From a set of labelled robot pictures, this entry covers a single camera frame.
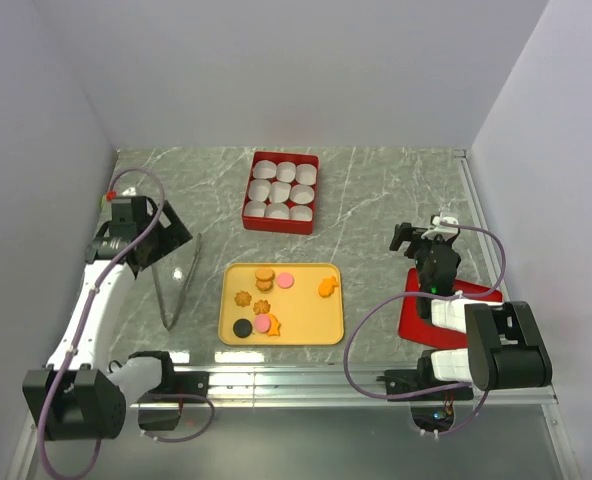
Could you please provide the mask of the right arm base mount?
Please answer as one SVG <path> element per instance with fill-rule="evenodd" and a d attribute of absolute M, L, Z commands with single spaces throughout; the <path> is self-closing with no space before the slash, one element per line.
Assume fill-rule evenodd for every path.
<path fill-rule="evenodd" d="M 429 375 L 421 377 L 417 370 L 385 370 L 376 377 L 385 387 L 387 395 L 410 393 L 430 387 L 447 385 L 432 379 Z M 474 392 L 471 387 L 434 392 L 409 399 L 413 425 L 421 433 L 441 435 L 455 427 L 456 401 L 471 401 Z"/>

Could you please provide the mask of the metal tongs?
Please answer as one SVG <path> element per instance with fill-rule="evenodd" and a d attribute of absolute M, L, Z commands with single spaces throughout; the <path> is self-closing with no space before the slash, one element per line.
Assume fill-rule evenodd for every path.
<path fill-rule="evenodd" d="M 185 305 L 187 300 L 187 296 L 189 293 L 189 288 L 191 282 L 193 280 L 194 274 L 196 272 L 196 268 L 198 266 L 200 253 L 202 250 L 202 234 L 199 233 L 195 238 L 195 248 L 192 257 L 192 262 L 187 269 L 187 272 L 184 273 L 182 269 L 176 268 L 173 271 L 172 277 L 176 279 L 175 275 L 179 274 L 181 281 L 180 290 L 177 296 L 176 304 L 173 308 L 172 314 L 170 316 L 167 315 L 167 309 L 165 307 L 165 298 L 163 295 L 163 288 L 161 283 L 161 276 L 160 276 L 160 269 L 157 265 L 151 267 L 153 285 L 155 289 L 157 304 L 158 304 L 158 311 L 159 316 L 161 319 L 162 326 L 168 331 L 171 332 L 172 329 L 176 326 L 178 320 L 180 319 L 182 309 Z"/>

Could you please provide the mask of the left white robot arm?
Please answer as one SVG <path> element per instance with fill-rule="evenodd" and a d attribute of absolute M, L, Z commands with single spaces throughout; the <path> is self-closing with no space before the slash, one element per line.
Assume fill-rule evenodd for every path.
<path fill-rule="evenodd" d="M 61 341 L 45 366 L 27 372 L 22 391 L 45 441 L 104 440 L 122 430 L 143 396 L 169 400 L 177 377 L 169 353 L 141 351 L 108 370 L 109 336 L 138 275 L 191 240 L 168 202 L 118 196 L 85 251 L 82 287 Z"/>

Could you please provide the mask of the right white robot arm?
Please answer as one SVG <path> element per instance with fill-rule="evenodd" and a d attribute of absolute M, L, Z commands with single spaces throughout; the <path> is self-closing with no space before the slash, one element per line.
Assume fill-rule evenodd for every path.
<path fill-rule="evenodd" d="M 551 384 L 553 366 L 530 305 L 502 299 L 496 287 L 459 285 L 461 257 L 453 244 L 465 228 L 435 215 L 429 227 L 395 226 L 389 249 L 402 245 L 414 261 L 408 274 L 400 323 L 411 317 L 431 332 L 463 338 L 458 347 L 429 343 L 417 362 L 416 386 L 438 399 L 452 383 L 482 391 L 529 389 Z"/>

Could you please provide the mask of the round tan cookie top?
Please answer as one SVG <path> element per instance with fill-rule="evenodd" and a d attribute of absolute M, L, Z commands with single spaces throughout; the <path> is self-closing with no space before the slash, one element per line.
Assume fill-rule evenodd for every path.
<path fill-rule="evenodd" d="M 255 271 L 255 278 L 261 282 L 272 281 L 274 276 L 274 270 L 269 267 L 261 267 Z"/>

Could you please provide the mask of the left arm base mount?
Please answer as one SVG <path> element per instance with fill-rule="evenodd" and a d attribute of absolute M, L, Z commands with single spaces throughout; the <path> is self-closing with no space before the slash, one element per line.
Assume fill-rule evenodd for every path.
<path fill-rule="evenodd" d="M 187 406 L 206 405 L 209 374 L 202 371 L 175 372 L 171 384 L 148 391 L 138 401 L 138 425 L 145 432 L 171 432 Z"/>

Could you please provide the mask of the round tan cookie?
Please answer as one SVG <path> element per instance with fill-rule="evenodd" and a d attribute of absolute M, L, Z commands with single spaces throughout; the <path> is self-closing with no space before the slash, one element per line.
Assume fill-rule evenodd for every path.
<path fill-rule="evenodd" d="M 272 281 L 274 276 L 274 270 L 269 267 L 261 267 L 255 271 L 255 278 L 261 282 Z"/>
<path fill-rule="evenodd" d="M 266 291 L 269 291 L 272 289 L 273 281 L 272 280 L 267 280 L 267 281 L 257 280 L 255 282 L 255 286 L 259 291 L 266 292 Z"/>

